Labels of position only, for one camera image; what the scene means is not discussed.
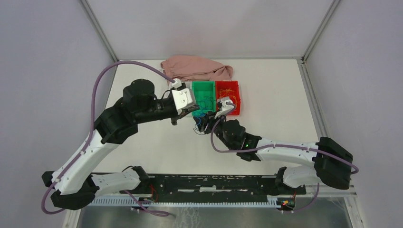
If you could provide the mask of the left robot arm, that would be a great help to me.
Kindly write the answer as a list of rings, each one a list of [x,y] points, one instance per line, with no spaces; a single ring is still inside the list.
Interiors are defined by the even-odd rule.
[[[110,174],[95,174],[94,169],[109,153],[136,134],[139,124],[170,119],[177,125],[179,119],[198,108],[194,92],[185,83],[176,81],[168,96],[159,99],[151,81],[133,81],[123,89],[122,97],[93,122],[82,148],[57,171],[42,174],[53,205],[78,210],[106,194],[123,190],[146,192],[150,179],[140,166]]]

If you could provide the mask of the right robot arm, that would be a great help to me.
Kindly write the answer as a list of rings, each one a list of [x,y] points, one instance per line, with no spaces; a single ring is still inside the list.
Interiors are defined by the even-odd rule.
[[[353,165],[353,155],[331,138],[320,137],[318,142],[276,142],[248,133],[238,120],[214,118],[214,114],[194,117],[197,130],[216,136],[226,150],[251,162],[279,161],[296,164],[282,167],[277,172],[274,186],[277,192],[286,194],[290,190],[310,184],[323,183],[331,188],[347,190],[352,174],[358,172]]]

